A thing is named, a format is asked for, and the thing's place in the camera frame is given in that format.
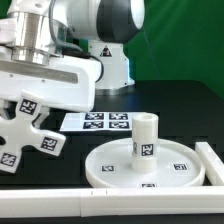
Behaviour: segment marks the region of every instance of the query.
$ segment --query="white plastic part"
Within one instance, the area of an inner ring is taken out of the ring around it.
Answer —
[[[138,29],[141,29],[145,18],[144,0],[131,0],[132,18]]]
[[[57,0],[54,8],[54,19],[63,23],[65,26],[68,25],[67,10],[69,8],[69,2],[71,1],[72,0]],[[51,0],[12,0],[8,14],[26,12],[40,16],[48,16],[50,2]]]
[[[97,90],[119,90],[134,85],[129,74],[129,60],[122,44],[89,41],[89,52],[104,64],[104,76],[96,83]]]
[[[86,159],[86,177],[95,188],[151,188],[200,186],[205,168],[194,150],[167,140],[157,143],[157,169],[141,173],[132,169],[131,138],[94,149]]]
[[[157,168],[157,141],[159,118],[155,114],[138,114],[132,119],[132,168],[141,173]]]
[[[0,20],[0,44],[9,44],[16,39],[17,23],[15,19]]]
[[[224,164],[207,142],[196,143],[196,153],[206,167],[206,176],[214,186],[224,186]]]
[[[43,106],[89,112],[101,65],[94,60],[52,57],[41,67],[11,61],[11,50],[0,47],[0,99],[18,102],[22,90],[44,97]]]
[[[224,187],[0,191],[1,218],[224,213]]]
[[[97,14],[101,0],[70,0],[68,27],[76,39],[99,40]]]
[[[0,117],[0,136],[5,144],[0,146],[0,170],[15,173],[19,165],[22,147],[31,145],[39,151],[58,156],[65,136],[33,127],[32,122],[41,111],[41,96],[22,92],[16,106],[16,117],[6,120]]]
[[[6,100],[1,100],[0,99],[0,116],[2,116],[4,119],[9,118],[9,114],[7,112],[7,108],[9,108],[9,102]]]

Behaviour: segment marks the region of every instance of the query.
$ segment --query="black tabletop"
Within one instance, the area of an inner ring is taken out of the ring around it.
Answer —
[[[150,112],[159,116],[159,137],[194,149],[206,141],[224,161],[224,101],[195,81],[139,81],[133,92],[97,96],[97,112]],[[41,129],[59,132],[67,111],[52,110]],[[0,172],[0,190],[90,188],[85,159],[97,146],[131,136],[131,132],[69,132],[59,157],[24,147],[16,174]],[[0,223],[223,223],[224,214],[94,218],[0,219]]]

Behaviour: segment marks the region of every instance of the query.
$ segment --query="green wall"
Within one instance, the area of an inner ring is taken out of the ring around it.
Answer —
[[[4,17],[10,0],[0,1]],[[125,46],[132,77],[198,80],[224,98],[224,0],[145,0],[145,4],[145,33],[142,30]]]

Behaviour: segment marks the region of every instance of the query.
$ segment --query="white round plate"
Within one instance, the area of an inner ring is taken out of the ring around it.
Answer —
[[[86,159],[86,176],[95,188],[200,186],[205,168],[194,150],[163,139],[157,145],[157,169],[139,173],[132,169],[131,138],[94,149]]]

